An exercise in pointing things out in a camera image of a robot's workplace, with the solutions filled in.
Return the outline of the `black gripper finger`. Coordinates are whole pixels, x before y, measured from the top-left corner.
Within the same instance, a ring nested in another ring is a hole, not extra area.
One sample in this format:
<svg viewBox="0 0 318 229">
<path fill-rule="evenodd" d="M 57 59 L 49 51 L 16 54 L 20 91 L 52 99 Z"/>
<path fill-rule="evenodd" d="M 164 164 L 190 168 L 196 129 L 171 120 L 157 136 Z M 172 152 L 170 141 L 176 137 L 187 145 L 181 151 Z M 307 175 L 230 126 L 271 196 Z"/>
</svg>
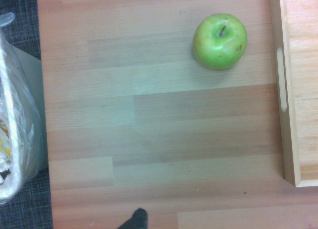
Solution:
<svg viewBox="0 0 318 229">
<path fill-rule="evenodd" d="M 118 229 L 147 229 L 148 213 L 143 208 L 138 208 Z"/>
</svg>

